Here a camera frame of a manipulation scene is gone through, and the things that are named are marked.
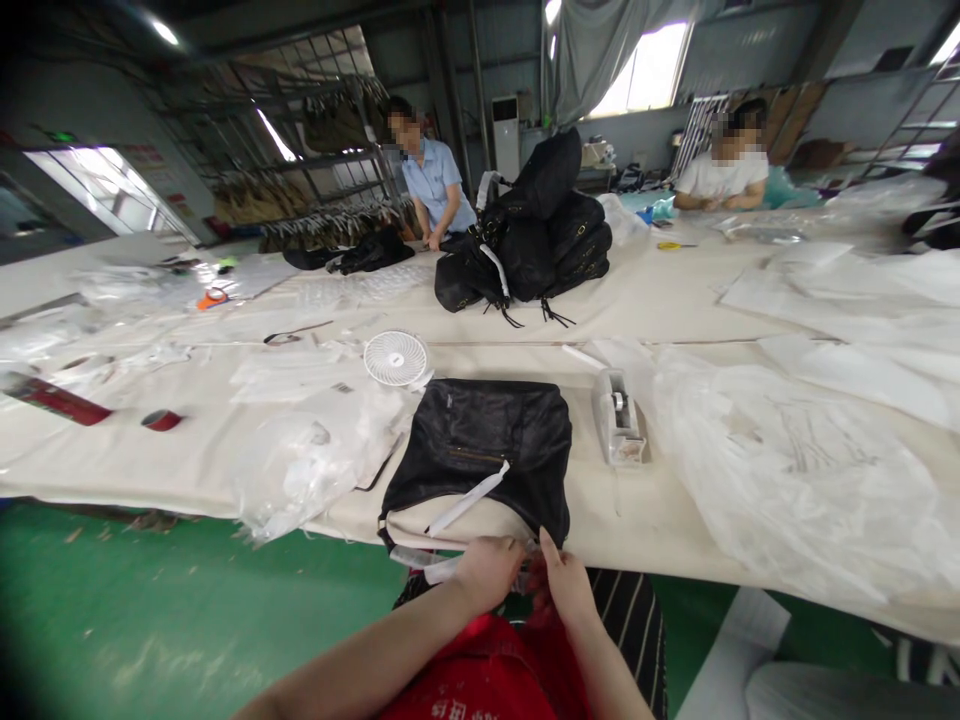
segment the person's arm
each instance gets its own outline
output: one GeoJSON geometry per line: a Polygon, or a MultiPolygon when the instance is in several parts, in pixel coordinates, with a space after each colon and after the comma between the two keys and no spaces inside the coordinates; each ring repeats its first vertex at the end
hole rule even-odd
{"type": "Polygon", "coordinates": [[[683,192],[677,192],[673,198],[673,206],[677,210],[706,210],[712,212],[717,209],[718,204],[712,198],[695,198],[683,192]]]}
{"type": "Polygon", "coordinates": [[[430,240],[430,213],[427,212],[427,206],[418,198],[413,198],[413,209],[417,213],[417,222],[420,223],[421,240],[424,244],[430,240]]]}
{"type": "Polygon", "coordinates": [[[460,183],[447,185],[447,206],[443,209],[443,215],[440,216],[440,222],[430,233],[430,249],[439,250],[440,243],[447,234],[447,228],[457,216],[457,210],[460,209],[460,183]]]}
{"type": "Polygon", "coordinates": [[[534,599],[534,612],[556,612],[563,622],[593,717],[654,720],[620,649],[603,626],[583,563],[570,553],[561,553],[543,528],[540,550],[542,559],[538,558],[531,568],[530,587],[540,590],[534,599]]]}
{"type": "Polygon", "coordinates": [[[512,538],[474,540],[452,579],[279,680],[233,720],[376,715],[471,620],[503,602],[524,555],[512,538]]]}
{"type": "Polygon", "coordinates": [[[734,195],[723,201],[727,210],[753,210],[763,203],[763,194],[767,190],[767,179],[747,185],[740,195],[734,195]]]}

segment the green floor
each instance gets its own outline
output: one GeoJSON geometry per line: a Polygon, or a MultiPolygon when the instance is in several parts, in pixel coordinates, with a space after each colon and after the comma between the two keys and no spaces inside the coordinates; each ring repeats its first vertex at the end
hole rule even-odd
{"type": "MultiPolygon", "coordinates": [[[[50,508],[0,511],[4,636],[44,716],[228,717],[385,614],[405,577],[382,548],[301,533],[253,550],[226,521],[123,530],[50,508]]],[[[666,577],[655,587],[676,714],[736,588],[666,577]]],[[[784,658],[891,674],[865,622],[777,599],[793,614],[784,658]]]]}

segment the small fan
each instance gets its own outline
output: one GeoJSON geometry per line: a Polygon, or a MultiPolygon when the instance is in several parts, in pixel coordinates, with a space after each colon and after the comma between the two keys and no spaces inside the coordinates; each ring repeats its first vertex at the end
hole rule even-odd
{"type": "Polygon", "coordinates": [[[430,363],[420,338],[403,330],[387,330],[367,343],[363,364],[377,382],[399,387],[420,380],[430,363]]]}

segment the curtain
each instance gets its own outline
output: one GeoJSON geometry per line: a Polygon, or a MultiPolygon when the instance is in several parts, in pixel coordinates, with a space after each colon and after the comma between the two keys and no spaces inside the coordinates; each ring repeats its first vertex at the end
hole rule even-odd
{"type": "Polygon", "coordinates": [[[574,123],[597,106],[645,32],[687,20],[696,0],[564,0],[554,22],[557,45],[547,59],[547,112],[554,126],[574,123]]]}

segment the woman in blue shirt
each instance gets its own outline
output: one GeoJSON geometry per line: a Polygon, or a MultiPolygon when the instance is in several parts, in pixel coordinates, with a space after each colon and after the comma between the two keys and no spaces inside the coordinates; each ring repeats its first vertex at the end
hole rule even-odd
{"type": "Polygon", "coordinates": [[[387,124],[400,145],[403,177],[413,198],[423,243],[439,250],[452,234],[466,232],[477,215],[460,186],[463,178],[450,148],[423,137],[413,107],[402,97],[389,100],[387,124]]]}

